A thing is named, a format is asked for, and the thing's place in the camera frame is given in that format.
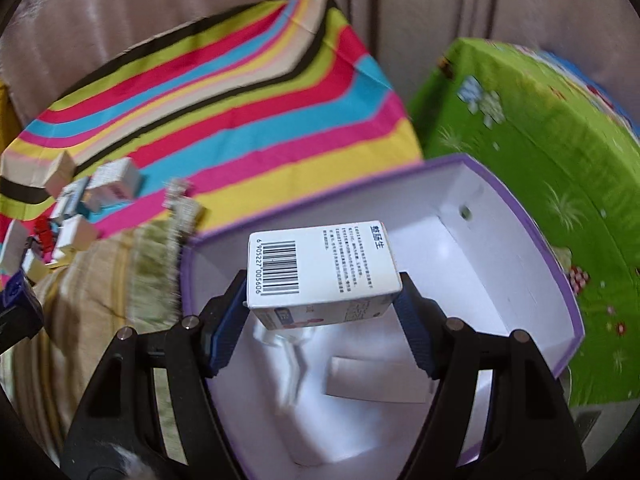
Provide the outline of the beige herbal medicine box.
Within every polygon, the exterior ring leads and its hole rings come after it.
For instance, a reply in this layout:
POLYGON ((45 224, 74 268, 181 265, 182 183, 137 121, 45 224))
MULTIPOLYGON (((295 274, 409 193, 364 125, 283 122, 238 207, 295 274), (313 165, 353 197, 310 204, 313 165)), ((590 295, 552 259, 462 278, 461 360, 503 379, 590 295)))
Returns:
POLYGON ((76 164, 68 151, 62 151, 49 165, 43 186, 53 198, 58 198, 66 185, 73 181, 76 164))

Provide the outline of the red toy car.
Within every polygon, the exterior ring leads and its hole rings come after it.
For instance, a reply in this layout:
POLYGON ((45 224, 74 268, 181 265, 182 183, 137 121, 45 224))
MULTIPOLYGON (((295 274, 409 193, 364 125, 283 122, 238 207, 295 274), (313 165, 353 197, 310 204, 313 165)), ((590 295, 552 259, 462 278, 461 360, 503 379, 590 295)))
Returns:
POLYGON ((54 220, 51 220, 46 214, 40 214, 40 216, 34 220, 32 236, 38 240, 41 246, 42 258, 45 263, 50 263, 53 260, 59 230, 60 227, 58 224, 54 220))

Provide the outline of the small white cube box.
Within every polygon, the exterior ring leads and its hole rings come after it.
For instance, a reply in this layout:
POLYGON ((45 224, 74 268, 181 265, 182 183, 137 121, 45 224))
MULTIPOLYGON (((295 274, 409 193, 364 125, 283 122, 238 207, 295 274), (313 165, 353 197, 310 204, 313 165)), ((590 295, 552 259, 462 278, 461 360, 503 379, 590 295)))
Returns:
POLYGON ((98 237, 98 228, 82 214, 76 214, 63 222, 55 249, 64 254, 84 252, 98 237))

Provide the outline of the striped velvet cushion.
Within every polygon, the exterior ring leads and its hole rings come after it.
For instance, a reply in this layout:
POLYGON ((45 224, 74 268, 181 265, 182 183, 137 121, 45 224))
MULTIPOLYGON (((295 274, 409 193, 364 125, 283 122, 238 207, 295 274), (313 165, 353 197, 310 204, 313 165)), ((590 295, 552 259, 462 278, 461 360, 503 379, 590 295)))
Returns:
POLYGON ((204 211, 190 186, 170 179, 159 219, 97 240, 36 285, 43 330, 2 356, 1 385, 52 460, 115 333, 168 330, 180 318, 181 249, 204 211))

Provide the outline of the white teal medicine box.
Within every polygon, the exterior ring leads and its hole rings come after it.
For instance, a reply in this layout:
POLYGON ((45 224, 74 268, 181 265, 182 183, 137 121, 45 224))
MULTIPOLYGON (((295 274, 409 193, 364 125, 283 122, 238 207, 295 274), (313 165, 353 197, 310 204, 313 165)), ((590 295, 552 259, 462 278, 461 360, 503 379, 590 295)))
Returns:
POLYGON ((76 214, 88 216, 89 209, 84 203, 84 194, 89 182, 89 177, 81 177, 62 189, 50 214, 52 222, 60 226, 65 220, 75 217, 76 214))

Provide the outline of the white blue barcode medicine box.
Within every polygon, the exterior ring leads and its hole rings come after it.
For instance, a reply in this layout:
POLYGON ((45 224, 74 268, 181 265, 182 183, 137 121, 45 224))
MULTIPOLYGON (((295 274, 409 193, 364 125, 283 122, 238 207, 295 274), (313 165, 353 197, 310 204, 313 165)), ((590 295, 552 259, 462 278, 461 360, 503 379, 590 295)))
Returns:
POLYGON ((254 232, 248 239, 246 305, 267 330, 378 318, 401 289, 378 221, 254 232))

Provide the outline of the yellow leather sofa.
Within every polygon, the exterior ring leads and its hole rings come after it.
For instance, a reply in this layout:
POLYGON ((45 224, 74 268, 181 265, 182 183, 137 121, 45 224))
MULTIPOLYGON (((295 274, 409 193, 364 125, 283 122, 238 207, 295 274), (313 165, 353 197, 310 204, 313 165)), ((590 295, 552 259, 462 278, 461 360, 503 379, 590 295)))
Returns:
POLYGON ((21 133, 22 124, 11 102, 9 89, 0 84, 0 152, 3 152, 21 133))

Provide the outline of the colourful striped cloth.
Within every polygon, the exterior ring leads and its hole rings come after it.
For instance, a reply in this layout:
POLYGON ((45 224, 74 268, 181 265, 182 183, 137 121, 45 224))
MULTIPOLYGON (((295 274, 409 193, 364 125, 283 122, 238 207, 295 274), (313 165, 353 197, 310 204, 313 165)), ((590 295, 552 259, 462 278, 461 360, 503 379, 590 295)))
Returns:
POLYGON ((202 231, 416 164, 405 107, 335 0, 238 6, 129 49, 68 88, 1 157, 1 222, 53 208, 43 182, 130 157, 130 202, 92 215, 106 236, 159 219, 166 182, 205 207, 202 231))

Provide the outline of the purple white storage box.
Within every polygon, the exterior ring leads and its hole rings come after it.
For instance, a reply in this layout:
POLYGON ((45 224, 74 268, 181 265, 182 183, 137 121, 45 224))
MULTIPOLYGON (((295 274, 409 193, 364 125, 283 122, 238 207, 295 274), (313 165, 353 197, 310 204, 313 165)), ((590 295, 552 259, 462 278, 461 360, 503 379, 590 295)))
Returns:
POLYGON ((558 378, 574 292, 510 190, 466 155, 200 236, 217 478, 550 479, 586 461, 558 378))

